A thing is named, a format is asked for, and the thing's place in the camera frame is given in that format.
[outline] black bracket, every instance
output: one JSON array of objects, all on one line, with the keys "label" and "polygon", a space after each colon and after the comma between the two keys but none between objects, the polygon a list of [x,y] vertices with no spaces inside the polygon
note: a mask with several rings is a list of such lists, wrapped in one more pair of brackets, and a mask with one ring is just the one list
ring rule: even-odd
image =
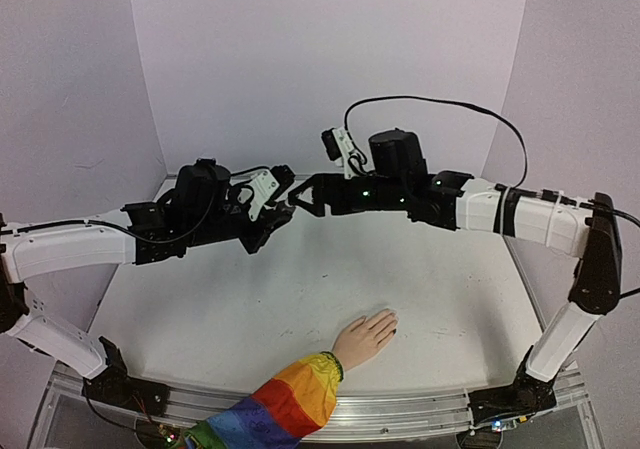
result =
[{"label": "black bracket", "polygon": [[605,315],[620,301],[622,246],[618,224],[611,214],[613,201],[606,194],[596,193],[593,217],[584,254],[574,273],[569,301],[589,314]]},{"label": "black bracket", "polygon": [[504,419],[528,417],[556,406],[556,396],[553,393],[555,378],[542,382],[526,373],[531,349],[533,347],[520,363],[512,384],[469,394],[469,406],[476,427]]},{"label": "black bracket", "polygon": [[107,353],[108,367],[93,379],[84,380],[82,395],[136,412],[141,410],[142,405],[148,415],[162,416],[167,406],[169,386],[129,377],[120,349],[104,337],[100,338],[100,342]]},{"label": "black bracket", "polygon": [[[174,238],[173,229],[169,229],[165,223],[163,207],[156,202],[141,202],[127,204],[122,208],[129,214],[132,225],[129,230],[150,241],[163,241]],[[188,238],[183,238],[170,244],[153,244],[136,240],[136,264],[148,264],[164,261],[170,257],[182,257],[187,252]]]}]

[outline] colorful striped sleeve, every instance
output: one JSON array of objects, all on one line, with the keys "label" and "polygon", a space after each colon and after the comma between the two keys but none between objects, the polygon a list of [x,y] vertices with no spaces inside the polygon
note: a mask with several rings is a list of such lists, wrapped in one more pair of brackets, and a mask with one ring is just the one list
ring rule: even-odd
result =
[{"label": "colorful striped sleeve", "polygon": [[231,409],[186,431],[174,447],[294,448],[327,424],[343,377],[330,352],[300,359]]}]

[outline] white plastic bracket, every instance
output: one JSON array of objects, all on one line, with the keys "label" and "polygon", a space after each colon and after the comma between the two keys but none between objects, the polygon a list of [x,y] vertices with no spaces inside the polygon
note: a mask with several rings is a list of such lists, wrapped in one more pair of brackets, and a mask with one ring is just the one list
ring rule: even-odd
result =
[{"label": "white plastic bracket", "polygon": [[351,139],[351,134],[349,134],[344,127],[331,129],[331,132],[341,154],[341,157],[335,161],[336,165],[343,169],[345,179],[352,179],[358,176],[349,164],[350,157],[356,157],[358,159],[361,157],[358,149],[353,143],[353,139]]},{"label": "white plastic bracket", "polygon": [[251,180],[244,184],[243,190],[238,196],[238,202],[244,204],[251,200],[249,207],[249,219],[254,222],[258,219],[260,211],[265,204],[271,199],[271,196],[278,190],[280,184],[273,177],[271,171],[260,171],[258,174],[252,176]]}]

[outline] black cable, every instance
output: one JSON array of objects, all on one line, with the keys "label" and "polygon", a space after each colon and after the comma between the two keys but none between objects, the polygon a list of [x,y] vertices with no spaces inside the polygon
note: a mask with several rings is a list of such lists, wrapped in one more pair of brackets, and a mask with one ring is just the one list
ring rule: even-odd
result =
[{"label": "black cable", "polygon": [[[515,136],[518,138],[518,142],[520,142],[520,146],[522,147],[522,153],[524,155],[524,168],[523,168],[523,171],[522,171],[522,177],[520,178],[520,181],[513,187],[514,188],[520,187],[522,185],[522,183],[524,182],[524,180],[527,178],[527,173],[529,172],[529,156],[527,154],[527,147],[526,147],[526,145],[524,143],[524,138],[522,137],[522,134],[520,133],[520,131],[518,129],[516,129],[516,126],[514,126],[511,122],[509,122],[507,119],[502,117],[500,114],[496,114],[495,112],[493,112],[490,109],[486,109],[484,107],[477,106],[477,105],[471,104],[469,102],[453,101],[453,100],[448,100],[448,99],[433,99],[433,98],[430,98],[430,97],[411,96],[411,95],[379,96],[379,97],[370,97],[368,99],[361,99],[361,100],[351,104],[351,106],[349,106],[349,108],[344,113],[344,129],[345,129],[345,131],[349,132],[349,121],[348,121],[349,114],[356,107],[361,106],[362,104],[369,104],[369,103],[372,103],[372,102],[393,101],[393,100],[398,100],[398,99],[409,99],[409,100],[415,100],[415,101],[433,102],[433,103],[436,103],[436,104],[445,104],[445,105],[450,105],[450,106],[464,107],[465,109],[469,109],[471,111],[478,112],[480,114],[484,114],[484,115],[496,118],[497,120],[502,122],[504,125],[506,125],[509,129],[511,129],[511,131],[515,134]],[[360,152],[360,154],[363,156],[363,158],[364,158],[363,165],[366,164],[367,163],[367,156],[356,145],[355,141],[354,141],[353,145],[358,150],[358,152]]]},{"label": "black cable", "polygon": [[89,399],[89,396],[87,396],[85,394],[84,398],[87,401],[87,405],[89,406],[89,409],[91,409],[91,412],[93,412],[96,416],[98,416],[98,418],[102,419],[104,422],[111,424],[112,426],[116,426],[119,427],[121,429],[126,429],[127,431],[131,431],[134,434],[140,436],[140,435],[144,435],[145,437],[150,437],[153,439],[159,439],[159,440],[163,440],[166,441],[166,438],[160,435],[155,435],[155,434],[146,434],[143,432],[139,432],[137,429],[133,428],[133,427],[129,427],[129,426],[125,426],[124,424],[120,424],[119,422],[116,421],[112,421],[111,419],[103,416],[102,414],[100,414],[95,407],[93,407],[93,404],[91,404],[91,399]]},{"label": "black cable", "polygon": [[252,167],[251,169],[245,169],[244,171],[234,172],[233,174],[231,174],[231,177],[244,176],[245,174],[249,174],[251,172],[264,171],[264,170],[268,171],[269,168],[267,166],[256,166],[256,167]]},{"label": "black cable", "polygon": [[[209,205],[207,206],[207,209],[204,211],[204,214],[202,215],[202,217],[200,218],[200,220],[191,228],[189,229],[187,232],[180,234],[177,237],[174,237],[173,239],[165,239],[165,240],[154,240],[154,239],[147,239],[146,237],[140,236],[139,234],[135,234],[134,232],[131,232],[130,230],[119,226],[117,224],[114,224],[112,222],[108,222],[108,221],[98,221],[95,219],[67,219],[64,221],[55,221],[55,222],[47,222],[44,224],[36,224],[33,226],[25,226],[25,227],[21,227],[20,229],[17,230],[17,232],[19,234],[25,234],[28,233],[30,231],[39,231],[39,230],[43,230],[43,229],[51,229],[53,227],[61,227],[61,226],[76,226],[76,225],[88,225],[88,226],[102,226],[102,227],[109,227],[111,229],[115,229],[116,231],[120,231],[128,236],[131,236],[135,239],[137,239],[138,241],[144,242],[146,244],[174,244],[178,241],[181,241],[182,239],[184,239],[185,237],[190,236],[191,234],[193,234],[196,230],[198,230],[198,228],[202,225],[202,223],[206,220],[206,218],[209,216],[209,213],[211,212],[211,208],[213,207],[213,203],[215,201],[216,198],[216,192],[213,191],[211,194],[211,199],[209,200]],[[11,230],[5,230],[5,231],[0,231],[0,236],[10,236],[11,234],[13,234],[13,231]]]}]

